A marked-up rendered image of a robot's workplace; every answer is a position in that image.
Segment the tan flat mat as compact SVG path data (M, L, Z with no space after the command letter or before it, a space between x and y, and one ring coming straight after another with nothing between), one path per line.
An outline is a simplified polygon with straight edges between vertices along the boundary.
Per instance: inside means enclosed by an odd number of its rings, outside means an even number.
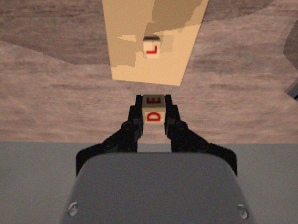
M180 86L208 0L102 0L114 80ZM143 58L159 36L160 58Z

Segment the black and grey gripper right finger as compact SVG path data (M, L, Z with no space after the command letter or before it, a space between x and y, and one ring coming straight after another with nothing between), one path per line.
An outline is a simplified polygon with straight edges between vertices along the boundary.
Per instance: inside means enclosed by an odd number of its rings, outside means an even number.
M171 152L214 154L226 160L237 176L236 154L230 149L208 143L204 138L188 129L187 123L180 119L177 105L172 103L171 94L166 94L164 97L166 105L164 128L165 135L171 140Z

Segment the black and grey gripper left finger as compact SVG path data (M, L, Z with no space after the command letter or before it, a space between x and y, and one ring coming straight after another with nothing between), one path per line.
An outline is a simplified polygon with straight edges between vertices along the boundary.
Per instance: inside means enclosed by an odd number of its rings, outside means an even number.
M103 153L137 152L137 140L143 135L142 99L143 96L136 95L135 105L130 106L128 120L121 125L120 130L105 139L103 143L90 146L77 153L76 177L84 163L91 157Z

